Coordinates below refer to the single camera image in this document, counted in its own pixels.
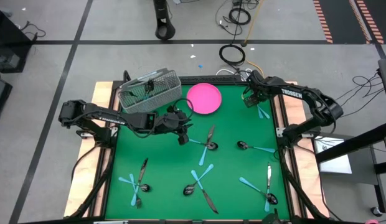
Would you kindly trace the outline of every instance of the green tabletop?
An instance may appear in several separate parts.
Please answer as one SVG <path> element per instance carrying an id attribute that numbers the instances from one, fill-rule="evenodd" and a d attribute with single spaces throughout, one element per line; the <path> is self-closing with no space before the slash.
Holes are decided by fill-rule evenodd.
<path id="1" fill-rule="evenodd" d="M 182 96 L 191 86 L 182 86 Z M 128 128 L 122 127 L 116 147 L 113 173 L 106 208 L 106 219 L 263 219 L 265 198 L 255 190 L 242 184 L 244 177 L 259 189 L 266 191 L 266 170 L 272 168 L 270 192 L 278 197 L 279 204 L 271 205 L 271 212 L 278 209 L 281 219 L 288 219 L 285 187 L 280 162 L 272 153 L 258 149 L 239 149 L 237 141 L 249 145 L 277 149 L 275 127 L 270 102 L 261 103 L 261 108 L 271 118 L 260 119 L 255 106 L 247 108 L 241 99 L 244 87 L 217 86 L 222 94 L 222 104 L 213 114 L 194 114 L 188 135 L 191 139 L 205 142 L 209 129 L 216 126 L 213 142 L 219 145 L 216 151 L 207 151 L 203 166 L 199 166 L 204 146 L 188 142 L 178 145 L 174 134 L 161 134 L 146 139 L 137 138 Z M 166 111 L 164 106 L 159 114 Z M 185 101 L 178 108 L 189 115 Z M 149 158 L 143 184 L 153 189 L 139 191 L 142 208 L 131 206 L 133 187 L 121 182 L 118 177 L 129 179 L 132 173 L 137 181 L 145 158 Z M 191 170 L 200 176 L 210 164 L 214 168 L 201 180 L 219 214 L 208 206 L 198 185 L 195 192 L 186 197 L 182 194 L 187 184 L 195 182 Z"/>

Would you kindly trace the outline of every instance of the concrete floor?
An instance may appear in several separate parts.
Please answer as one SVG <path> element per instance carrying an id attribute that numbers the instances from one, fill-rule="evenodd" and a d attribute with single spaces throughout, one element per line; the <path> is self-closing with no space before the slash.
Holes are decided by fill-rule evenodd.
<path id="1" fill-rule="evenodd" d="M 174 15 L 172 23 L 177 29 L 174 39 L 231 39 L 215 25 L 214 14 L 222 3 L 223 0 L 201 0 L 177 6 L 169 1 Z M 23 26 L 29 20 L 44 29 L 47 36 L 41 40 L 73 40 L 86 5 L 87 0 L 0 0 L 1 7 L 13 10 L 12 20 L 16 24 Z M 228 8 L 220 10 L 218 20 Z M 81 39 L 156 40 L 154 28 L 150 0 L 94 0 Z M 238 39 L 248 32 L 247 27 L 243 29 Z M 312 0 L 266 0 L 252 39 L 325 40 Z M 73 132 L 75 129 L 62 128 L 57 121 L 64 101 L 90 101 L 96 82 L 120 80 L 123 70 L 129 71 L 132 78 L 163 67 L 178 75 L 215 75 L 219 69 L 227 68 L 218 56 L 220 46 L 79 45 L 19 222 L 61 219 L 64 214 L 70 173 L 81 143 Z M 9 222 L 70 48 L 71 45 L 35 45 L 23 73 L 2 75 L 14 88 L 0 120 L 0 223 Z M 245 50 L 247 59 L 259 64 L 266 75 L 296 80 L 335 98 L 355 87 L 352 77 L 371 77 L 379 59 L 373 45 L 258 44 Z M 229 53 L 238 57 L 236 52 Z M 361 98 L 362 95 L 360 92 L 351 99 L 344 111 L 349 113 L 366 103 L 369 99 Z M 361 112 L 339 119 L 335 133 L 355 136 L 385 122 L 386 97 L 380 94 Z M 383 162 L 385 153 L 376 153 Z M 382 178 L 386 186 L 386 175 Z M 323 182 L 327 203 L 340 218 L 353 222 L 374 218 L 369 213 L 369 208 L 376 205 L 372 186 L 331 178 L 324 178 Z"/>

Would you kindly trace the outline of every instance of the wooden board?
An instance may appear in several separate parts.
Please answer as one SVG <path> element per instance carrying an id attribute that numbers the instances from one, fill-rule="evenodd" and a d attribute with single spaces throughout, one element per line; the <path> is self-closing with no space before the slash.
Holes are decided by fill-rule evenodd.
<path id="1" fill-rule="evenodd" d="M 97 82 L 95 86 L 95 91 L 93 92 L 92 103 L 97 104 L 98 106 L 108 107 L 110 102 L 111 88 L 113 82 Z M 289 124 L 300 124 L 306 120 L 303 103 L 301 100 L 284 96 L 284 101 L 286 105 L 286 112 L 288 117 Z M 114 109 L 118 106 L 118 100 L 115 102 Z M 278 117 L 278 122 L 280 126 L 283 126 L 283 120 L 281 119 L 280 112 L 280 104 L 277 98 L 275 98 L 275 106 L 276 106 L 276 114 Z M 104 126 L 105 123 L 102 121 L 95 121 L 100 126 Z M 92 139 L 84 139 L 82 140 L 80 153 L 78 157 L 82 156 L 86 153 L 90 148 L 93 147 Z M 305 147 L 307 149 L 313 150 L 313 146 L 310 139 L 303 139 L 299 142 L 299 145 Z M 306 152 L 298 147 L 295 147 L 295 155 L 296 162 L 299 170 L 299 177 L 301 181 L 301 185 L 303 190 L 306 192 L 308 197 L 311 199 L 312 203 L 317 206 L 319 211 L 329 216 L 327 209 L 325 208 L 322 197 L 321 197 L 321 188 L 320 188 L 320 180 L 319 180 L 319 171 L 316 164 L 314 154 Z M 67 205 L 65 209 L 64 215 L 71 215 L 73 212 L 77 210 L 80 204 L 85 200 L 86 196 L 89 194 L 93 187 L 93 180 L 95 178 L 96 168 L 99 159 L 100 150 L 97 149 L 89 154 L 75 169 L 74 180 L 72 182 L 70 188 L 70 194 L 68 196 Z M 106 166 L 107 158 L 105 157 L 105 162 L 103 163 L 103 167 Z M 291 194 L 293 198 L 294 205 L 294 213 L 296 215 L 300 215 L 299 207 L 298 207 L 298 198 L 294 188 L 290 185 Z M 96 206 L 94 215 L 100 214 L 100 205 L 103 199 L 103 187 L 98 192 L 96 198 Z"/>

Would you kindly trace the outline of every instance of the metal mesh basket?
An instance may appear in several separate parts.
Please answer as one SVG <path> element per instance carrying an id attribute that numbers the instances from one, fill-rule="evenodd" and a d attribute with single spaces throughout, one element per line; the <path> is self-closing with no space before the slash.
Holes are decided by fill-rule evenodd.
<path id="1" fill-rule="evenodd" d="M 166 68 L 126 82 L 118 98 L 127 113 L 150 112 L 182 96 L 181 81 L 174 70 Z"/>

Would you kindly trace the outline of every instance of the pink frisbee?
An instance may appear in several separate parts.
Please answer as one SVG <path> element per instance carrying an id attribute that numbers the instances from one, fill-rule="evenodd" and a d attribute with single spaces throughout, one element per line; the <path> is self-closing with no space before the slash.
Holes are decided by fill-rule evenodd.
<path id="1" fill-rule="evenodd" d="M 199 114 L 215 112 L 222 102 L 218 88 L 208 83 L 200 83 L 190 88 L 187 92 L 187 99 L 193 103 L 194 112 Z"/>

